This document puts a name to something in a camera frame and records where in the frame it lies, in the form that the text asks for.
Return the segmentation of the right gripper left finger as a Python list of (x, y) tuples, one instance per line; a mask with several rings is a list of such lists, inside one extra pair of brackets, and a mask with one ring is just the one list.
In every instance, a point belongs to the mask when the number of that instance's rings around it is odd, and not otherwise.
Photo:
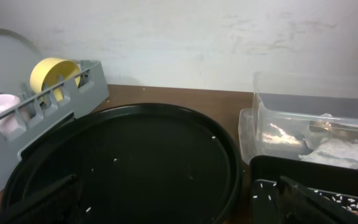
[(82, 182), (68, 175), (0, 211), (0, 224), (79, 223)]

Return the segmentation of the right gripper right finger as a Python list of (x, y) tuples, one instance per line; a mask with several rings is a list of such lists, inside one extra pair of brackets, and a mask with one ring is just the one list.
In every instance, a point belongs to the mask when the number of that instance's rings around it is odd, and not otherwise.
[(286, 176), (277, 181), (275, 206), (279, 223), (358, 224), (358, 215)]

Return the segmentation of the peanut shells and rice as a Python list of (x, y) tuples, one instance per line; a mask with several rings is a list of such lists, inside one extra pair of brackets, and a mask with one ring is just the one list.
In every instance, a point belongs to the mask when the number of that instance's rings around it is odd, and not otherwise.
[[(252, 223), (279, 224), (278, 210), (274, 203), (276, 182), (257, 180), (251, 184)], [(311, 190), (327, 200), (339, 204), (343, 209), (358, 215), (358, 197), (334, 193), (322, 189)]]

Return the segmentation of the pink plastic cup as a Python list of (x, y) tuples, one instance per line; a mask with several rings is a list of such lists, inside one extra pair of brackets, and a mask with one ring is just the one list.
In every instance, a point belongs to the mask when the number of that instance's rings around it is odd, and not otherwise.
[[(20, 102), (21, 99), (18, 96), (0, 94), (0, 114), (15, 105), (18, 105)], [(3, 119), (0, 119), (0, 132), (5, 137), (17, 129), (18, 126), (19, 125), (14, 113), (4, 117)]]

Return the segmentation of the yellow bowl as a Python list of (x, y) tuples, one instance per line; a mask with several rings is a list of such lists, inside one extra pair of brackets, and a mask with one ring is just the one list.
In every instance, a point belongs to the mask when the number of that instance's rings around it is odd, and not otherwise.
[(72, 60), (61, 58), (45, 58), (40, 61), (30, 75), (30, 87), (35, 93), (40, 93), (46, 87), (51, 87), (59, 82), (59, 76), (64, 80), (74, 77), (81, 70)]

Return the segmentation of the grey round plate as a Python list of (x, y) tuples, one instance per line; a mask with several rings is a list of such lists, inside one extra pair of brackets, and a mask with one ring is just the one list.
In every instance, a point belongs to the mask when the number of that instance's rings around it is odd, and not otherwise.
[(28, 98), (30, 75), (45, 58), (41, 51), (24, 36), (0, 28), (0, 94)]

